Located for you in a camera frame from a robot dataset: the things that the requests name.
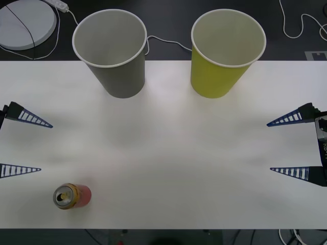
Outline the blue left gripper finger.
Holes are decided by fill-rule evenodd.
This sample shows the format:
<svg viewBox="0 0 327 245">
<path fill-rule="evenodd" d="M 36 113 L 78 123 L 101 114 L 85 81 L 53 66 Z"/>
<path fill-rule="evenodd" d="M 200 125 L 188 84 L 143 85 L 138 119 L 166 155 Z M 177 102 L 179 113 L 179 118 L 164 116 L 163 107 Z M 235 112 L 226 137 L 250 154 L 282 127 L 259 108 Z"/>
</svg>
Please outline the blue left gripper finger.
<svg viewBox="0 0 327 245">
<path fill-rule="evenodd" d="M 11 102 L 9 105 L 4 105 L 3 119 L 19 121 L 22 123 L 28 123 L 46 128 L 53 128 L 49 122 L 25 109 L 23 106 L 16 102 Z"/>
<path fill-rule="evenodd" d="M 30 173 L 36 173 L 41 171 L 40 168 L 3 164 L 3 163 L 1 163 L 0 166 L 1 166 L 1 179 L 30 174 Z"/>
</svg>

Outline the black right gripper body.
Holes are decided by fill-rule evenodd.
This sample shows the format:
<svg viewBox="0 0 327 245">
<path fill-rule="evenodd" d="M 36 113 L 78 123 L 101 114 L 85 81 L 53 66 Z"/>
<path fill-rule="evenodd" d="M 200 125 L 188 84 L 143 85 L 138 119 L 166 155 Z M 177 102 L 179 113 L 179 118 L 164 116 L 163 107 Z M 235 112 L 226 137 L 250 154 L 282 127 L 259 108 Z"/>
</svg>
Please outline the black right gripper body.
<svg viewBox="0 0 327 245">
<path fill-rule="evenodd" d="M 319 113 L 315 118 L 315 129 L 323 173 L 326 176 L 326 111 Z"/>
</svg>

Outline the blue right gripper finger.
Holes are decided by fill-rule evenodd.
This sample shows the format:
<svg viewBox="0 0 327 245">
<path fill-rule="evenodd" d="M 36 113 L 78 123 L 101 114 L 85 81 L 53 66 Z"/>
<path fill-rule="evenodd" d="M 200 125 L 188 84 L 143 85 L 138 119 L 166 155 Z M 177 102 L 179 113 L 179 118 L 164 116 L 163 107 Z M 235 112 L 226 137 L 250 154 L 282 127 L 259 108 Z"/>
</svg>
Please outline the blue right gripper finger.
<svg viewBox="0 0 327 245">
<path fill-rule="evenodd" d="M 320 111 L 315 108 L 312 103 L 307 103 L 298 107 L 296 110 L 267 123 L 267 126 L 275 127 L 281 125 L 311 123 L 319 113 Z"/>
<path fill-rule="evenodd" d="M 326 175 L 322 166 L 272 167 L 271 171 L 326 187 Z"/>
</svg>

